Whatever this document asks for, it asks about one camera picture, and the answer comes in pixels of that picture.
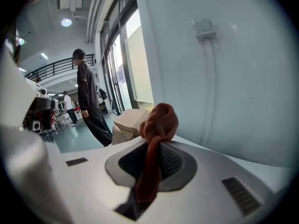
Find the man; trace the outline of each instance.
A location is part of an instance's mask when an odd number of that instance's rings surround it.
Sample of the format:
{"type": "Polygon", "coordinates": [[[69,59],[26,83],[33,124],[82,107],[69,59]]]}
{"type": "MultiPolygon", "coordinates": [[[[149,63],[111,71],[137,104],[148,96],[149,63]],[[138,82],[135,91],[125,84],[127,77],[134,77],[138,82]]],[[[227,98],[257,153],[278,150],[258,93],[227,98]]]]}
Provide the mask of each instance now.
{"type": "Polygon", "coordinates": [[[77,49],[73,62],[78,66],[78,99],[82,117],[94,137],[104,146],[112,142],[111,131],[100,111],[93,72],[85,61],[85,52],[77,49]]]}
{"type": "Polygon", "coordinates": [[[67,92],[64,91],[64,101],[65,101],[65,109],[67,110],[67,113],[69,114],[71,120],[73,121],[72,126],[75,126],[78,123],[76,114],[73,110],[73,106],[71,105],[71,97],[67,95],[67,92]]]}

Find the ceiling light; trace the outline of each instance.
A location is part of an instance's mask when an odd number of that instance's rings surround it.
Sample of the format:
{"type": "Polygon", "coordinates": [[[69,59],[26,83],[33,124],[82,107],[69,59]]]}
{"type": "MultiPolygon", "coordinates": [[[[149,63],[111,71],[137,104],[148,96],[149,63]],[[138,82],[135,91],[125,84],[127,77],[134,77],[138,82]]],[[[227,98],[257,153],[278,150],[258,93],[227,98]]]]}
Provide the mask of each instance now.
{"type": "Polygon", "coordinates": [[[71,25],[71,19],[69,18],[64,18],[62,21],[61,21],[61,25],[63,25],[64,27],[68,27],[71,25]]]}
{"type": "Polygon", "coordinates": [[[41,55],[42,55],[44,58],[48,59],[48,57],[47,57],[44,53],[42,53],[41,55]]]}
{"type": "Polygon", "coordinates": [[[19,38],[19,44],[23,45],[24,43],[25,43],[24,39],[23,38],[19,38]]]}

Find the red cloth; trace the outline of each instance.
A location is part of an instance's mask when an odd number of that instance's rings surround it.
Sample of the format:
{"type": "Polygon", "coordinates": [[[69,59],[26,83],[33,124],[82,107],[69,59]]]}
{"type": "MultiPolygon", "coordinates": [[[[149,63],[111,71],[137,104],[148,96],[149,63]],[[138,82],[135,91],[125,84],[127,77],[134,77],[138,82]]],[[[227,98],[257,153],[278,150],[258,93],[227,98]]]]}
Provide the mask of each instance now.
{"type": "Polygon", "coordinates": [[[140,135],[146,138],[148,150],[143,173],[136,185],[136,196],[139,203],[151,203],[157,195],[161,181],[158,161],[158,144],[171,140],[178,128],[178,118],[169,104],[158,104],[140,125],[140,135]]]}
{"type": "Polygon", "coordinates": [[[76,107],[75,109],[74,109],[74,112],[76,112],[76,111],[80,111],[81,109],[80,109],[80,107],[76,107]]]}

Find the black railing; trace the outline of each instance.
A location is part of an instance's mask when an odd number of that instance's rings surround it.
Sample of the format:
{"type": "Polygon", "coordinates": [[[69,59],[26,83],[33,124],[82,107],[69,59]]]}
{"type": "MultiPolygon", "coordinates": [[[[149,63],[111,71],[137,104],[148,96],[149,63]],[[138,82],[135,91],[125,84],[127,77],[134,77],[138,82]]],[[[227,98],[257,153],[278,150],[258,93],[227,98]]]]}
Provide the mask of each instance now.
{"type": "MultiPolygon", "coordinates": [[[[94,54],[89,54],[85,56],[85,60],[90,66],[94,65],[93,59],[94,54]]],[[[47,79],[49,77],[58,75],[69,70],[75,70],[77,68],[78,66],[73,64],[72,58],[67,58],[38,68],[37,70],[27,74],[25,77],[34,82],[40,82],[41,80],[47,79]]]]}

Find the person in white shirt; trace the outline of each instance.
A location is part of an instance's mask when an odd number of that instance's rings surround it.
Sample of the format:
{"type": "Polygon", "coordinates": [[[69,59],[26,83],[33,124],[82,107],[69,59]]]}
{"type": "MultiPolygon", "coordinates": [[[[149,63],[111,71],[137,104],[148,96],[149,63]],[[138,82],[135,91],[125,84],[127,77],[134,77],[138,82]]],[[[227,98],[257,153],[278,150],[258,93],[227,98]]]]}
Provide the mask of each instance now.
{"type": "Polygon", "coordinates": [[[71,97],[67,95],[67,92],[64,91],[64,101],[65,101],[65,108],[67,110],[67,113],[69,114],[70,118],[73,121],[72,126],[75,126],[78,123],[77,117],[75,115],[75,112],[73,110],[73,106],[71,105],[71,97]]]}

